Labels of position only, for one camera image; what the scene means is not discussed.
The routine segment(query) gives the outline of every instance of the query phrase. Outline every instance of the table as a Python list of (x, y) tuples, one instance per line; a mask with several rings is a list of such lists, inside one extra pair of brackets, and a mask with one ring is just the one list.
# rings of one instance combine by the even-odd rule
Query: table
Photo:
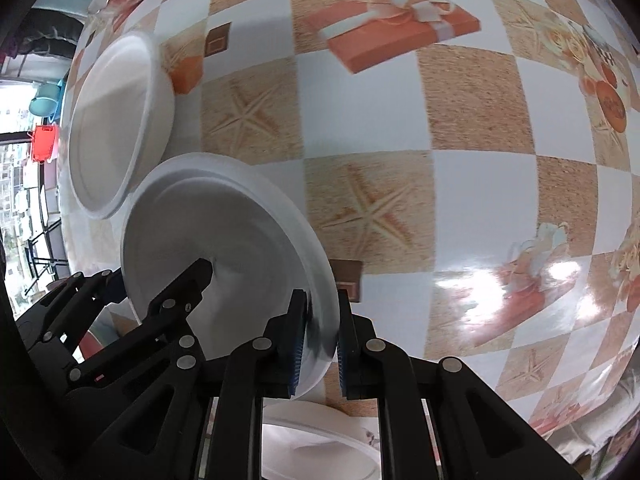
[[(127, 203), (86, 218), (65, 147), (133, 29), (177, 93), (164, 158), (234, 156), (280, 186), (329, 258), (364, 262), (353, 309), (380, 337), (461, 356), (542, 434), (609, 397), (640, 335), (640, 45), (610, 0), (145, 0), (85, 30), (60, 149), (73, 271), (119, 266)], [(375, 415), (336, 368), (309, 396)]]

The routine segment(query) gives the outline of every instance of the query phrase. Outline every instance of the red basket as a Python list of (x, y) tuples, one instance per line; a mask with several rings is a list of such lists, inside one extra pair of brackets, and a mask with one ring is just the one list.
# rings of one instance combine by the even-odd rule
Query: red basket
[(58, 125), (36, 126), (31, 137), (31, 160), (45, 162), (51, 158), (53, 146), (58, 138)]

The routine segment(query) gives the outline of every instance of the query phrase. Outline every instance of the white plate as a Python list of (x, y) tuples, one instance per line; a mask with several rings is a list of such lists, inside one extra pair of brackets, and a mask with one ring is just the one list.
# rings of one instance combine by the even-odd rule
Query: white plate
[(104, 219), (160, 161), (174, 123), (174, 90), (153, 37), (130, 32), (98, 58), (78, 96), (69, 136), (71, 184)]
[(132, 202), (120, 261), (140, 318), (196, 259), (212, 261), (214, 277), (188, 323), (205, 356), (217, 358), (261, 336), (302, 288), (313, 309), (296, 394), (321, 380), (337, 341), (335, 281), (313, 229), (279, 188), (233, 158), (187, 153), (149, 173)]
[(267, 480), (378, 480), (380, 452), (343, 412), (294, 400), (262, 413), (262, 476)]

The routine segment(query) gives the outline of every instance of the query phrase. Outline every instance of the metal screw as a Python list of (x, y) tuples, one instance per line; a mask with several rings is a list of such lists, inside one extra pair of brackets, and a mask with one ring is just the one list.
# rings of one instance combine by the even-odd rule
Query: metal screw
[(451, 372), (452, 374), (454, 374), (462, 370), (462, 362), (460, 362), (460, 360), (456, 359), (455, 357), (447, 357), (442, 362), (442, 367), (447, 372)]
[(178, 344), (182, 348), (191, 348), (195, 342), (196, 340), (193, 338), (192, 335), (183, 335), (180, 338), (180, 341), (178, 341)]
[(196, 358), (192, 355), (183, 355), (178, 359), (176, 364), (181, 370), (189, 370), (195, 366)]
[(74, 368), (69, 372), (69, 380), (76, 382), (82, 376), (82, 372), (78, 368)]
[(369, 339), (366, 346), (367, 349), (372, 352), (382, 352), (386, 347), (385, 342), (382, 341), (382, 339)]
[(256, 350), (268, 350), (271, 348), (271, 339), (268, 337), (258, 337), (254, 339), (254, 348)]

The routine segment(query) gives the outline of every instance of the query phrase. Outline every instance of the white bowl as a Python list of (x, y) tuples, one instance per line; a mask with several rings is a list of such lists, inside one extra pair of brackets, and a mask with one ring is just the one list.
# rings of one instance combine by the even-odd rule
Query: white bowl
[(130, 32), (95, 62), (69, 135), (72, 188), (91, 218), (113, 215), (158, 164), (174, 123), (174, 105), (172, 83), (152, 36)]
[(188, 323), (205, 356), (217, 358), (261, 336), (302, 288), (313, 309), (296, 394), (318, 384), (335, 353), (338, 296), (324, 249), (293, 202), (251, 166), (210, 153), (163, 162), (132, 198), (120, 261), (140, 318), (196, 259), (212, 261)]
[(380, 452), (343, 412), (294, 400), (262, 412), (262, 476), (267, 480), (377, 480)]

